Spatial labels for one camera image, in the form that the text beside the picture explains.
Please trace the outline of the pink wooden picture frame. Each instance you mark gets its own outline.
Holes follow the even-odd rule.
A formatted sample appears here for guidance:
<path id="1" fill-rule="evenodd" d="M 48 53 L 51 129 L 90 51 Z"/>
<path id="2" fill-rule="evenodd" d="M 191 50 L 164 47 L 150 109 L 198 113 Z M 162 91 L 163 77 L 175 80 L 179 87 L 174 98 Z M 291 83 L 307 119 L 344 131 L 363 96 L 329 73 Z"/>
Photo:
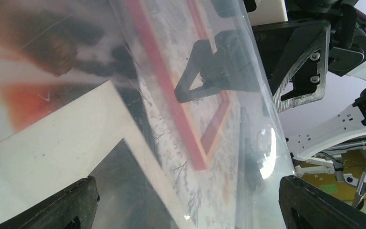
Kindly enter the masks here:
<path id="1" fill-rule="evenodd" d="M 127 7 L 139 32 L 143 46 L 148 54 L 149 61 L 156 75 L 162 96 L 171 112 L 173 122 L 178 134 L 187 150 L 191 163 L 195 170 L 206 169 L 214 156 L 217 142 L 221 136 L 226 117 L 231 107 L 227 92 L 222 92 L 222 102 L 213 115 L 204 134 L 199 136 L 194 128 L 192 118 L 183 104 L 176 100 L 174 84 L 170 71 L 166 65 L 166 59 L 161 51 L 160 42 L 157 39 L 149 15 L 141 0 L 128 0 Z"/>

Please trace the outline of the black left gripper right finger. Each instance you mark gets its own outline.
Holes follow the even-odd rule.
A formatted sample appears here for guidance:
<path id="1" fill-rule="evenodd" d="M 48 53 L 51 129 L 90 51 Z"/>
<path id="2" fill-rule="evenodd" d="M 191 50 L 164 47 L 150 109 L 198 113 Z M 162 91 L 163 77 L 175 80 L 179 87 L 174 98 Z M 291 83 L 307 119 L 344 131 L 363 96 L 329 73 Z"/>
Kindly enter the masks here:
<path id="1" fill-rule="evenodd" d="M 287 229 L 366 229 L 366 214 L 302 179 L 281 178 L 279 206 Z"/>

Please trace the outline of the white mat board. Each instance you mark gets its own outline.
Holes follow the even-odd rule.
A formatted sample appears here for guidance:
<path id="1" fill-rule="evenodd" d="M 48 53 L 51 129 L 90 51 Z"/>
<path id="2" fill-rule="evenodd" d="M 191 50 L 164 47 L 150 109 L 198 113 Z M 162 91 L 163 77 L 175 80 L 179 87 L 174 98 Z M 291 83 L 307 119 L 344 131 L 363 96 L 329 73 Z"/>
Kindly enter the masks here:
<path id="1" fill-rule="evenodd" d="M 124 140 L 181 229 L 193 229 L 168 178 L 111 82 L 0 142 L 0 223 L 80 178 Z"/>

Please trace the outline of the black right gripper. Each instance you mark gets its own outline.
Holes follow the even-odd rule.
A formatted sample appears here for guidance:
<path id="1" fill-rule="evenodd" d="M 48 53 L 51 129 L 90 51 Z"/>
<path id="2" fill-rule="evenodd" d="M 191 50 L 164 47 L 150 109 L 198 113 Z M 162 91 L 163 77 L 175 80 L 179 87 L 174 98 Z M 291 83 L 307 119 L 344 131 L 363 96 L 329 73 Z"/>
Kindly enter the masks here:
<path id="1" fill-rule="evenodd" d="M 255 26 L 257 48 L 277 111 L 321 100 L 325 95 L 328 54 L 333 47 L 349 51 L 353 44 L 357 12 L 339 0 L 288 0 L 295 20 Z M 340 24 L 334 46 L 330 28 Z M 178 102 L 186 103 L 228 90 L 229 45 L 209 40 L 193 44 L 186 68 L 175 87 Z"/>

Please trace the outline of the clear acrylic sheet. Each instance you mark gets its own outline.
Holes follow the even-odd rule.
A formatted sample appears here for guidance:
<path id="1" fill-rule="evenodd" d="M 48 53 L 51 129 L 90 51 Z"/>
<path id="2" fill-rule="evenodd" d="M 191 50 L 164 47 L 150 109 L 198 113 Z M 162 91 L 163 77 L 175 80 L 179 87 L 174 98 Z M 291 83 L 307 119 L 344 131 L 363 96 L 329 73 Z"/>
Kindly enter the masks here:
<path id="1" fill-rule="evenodd" d="M 147 107 L 149 99 L 142 89 L 143 75 L 153 68 L 126 2 L 119 0 L 123 9 L 122 27 L 131 42 L 139 87 L 132 94 L 121 94 L 114 88 L 162 169 L 159 145 Z M 243 157 L 243 169 L 238 173 L 235 222 L 239 227 L 236 229 L 283 229 L 279 183 L 293 169 L 254 33 L 241 0 L 210 2 L 220 18 L 231 18 L 235 25 L 234 29 L 222 31 L 214 39 L 216 43 L 229 45 L 226 62 L 231 86 L 222 91 L 236 92 L 241 105 L 239 153 Z M 88 88 L 60 108 L 103 83 Z M 88 176 L 95 177 L 100 195 L 92 229 L 179 229 L 124 140 Z"/>

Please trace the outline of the sunset landscape photo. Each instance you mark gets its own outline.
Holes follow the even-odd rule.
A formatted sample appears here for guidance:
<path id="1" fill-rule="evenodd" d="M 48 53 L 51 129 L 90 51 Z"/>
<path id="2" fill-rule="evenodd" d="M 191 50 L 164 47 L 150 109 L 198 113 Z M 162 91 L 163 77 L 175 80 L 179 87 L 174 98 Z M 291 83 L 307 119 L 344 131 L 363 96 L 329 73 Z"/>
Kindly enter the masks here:
<path id="1" fill-rule="evenodd" d="M 0 142 L 88 88 L 139 87 L 117 0 L 0 0 Z"/>

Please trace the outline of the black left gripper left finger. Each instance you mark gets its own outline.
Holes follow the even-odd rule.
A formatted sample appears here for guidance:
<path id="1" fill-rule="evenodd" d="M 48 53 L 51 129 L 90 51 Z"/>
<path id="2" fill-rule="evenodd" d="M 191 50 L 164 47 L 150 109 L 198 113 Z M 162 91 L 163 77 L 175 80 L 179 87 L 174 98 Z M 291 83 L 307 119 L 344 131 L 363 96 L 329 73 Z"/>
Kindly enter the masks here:
<path id="1" fill-rule="evenodd" d="M 91 229 L 99 201 L 96 179 L 88 176 L 1 223 L 0 229 Z"/>

